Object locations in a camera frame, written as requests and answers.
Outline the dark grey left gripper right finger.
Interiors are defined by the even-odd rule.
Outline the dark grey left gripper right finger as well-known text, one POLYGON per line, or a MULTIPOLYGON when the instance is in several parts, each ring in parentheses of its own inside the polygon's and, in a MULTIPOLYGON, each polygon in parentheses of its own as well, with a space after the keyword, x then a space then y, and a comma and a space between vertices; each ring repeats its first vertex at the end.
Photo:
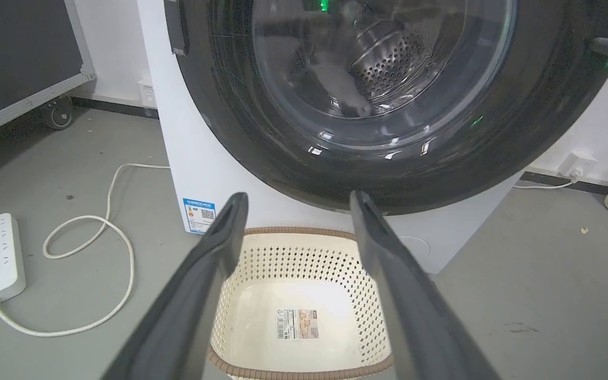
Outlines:
POLYGON ((361 263, 376 282, 398 379, 498 379, 499 374, 429 275, 355 190, 350 211, 361 263))

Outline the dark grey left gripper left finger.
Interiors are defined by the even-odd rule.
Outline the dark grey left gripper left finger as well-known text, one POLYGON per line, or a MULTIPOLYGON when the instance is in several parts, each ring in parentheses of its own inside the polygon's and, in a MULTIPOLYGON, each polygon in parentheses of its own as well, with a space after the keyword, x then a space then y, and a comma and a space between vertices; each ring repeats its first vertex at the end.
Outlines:
POLYGON ((249 197, 234 193, 113 359, 104 379, 200 379, 224 281, 241 255, 249 197))

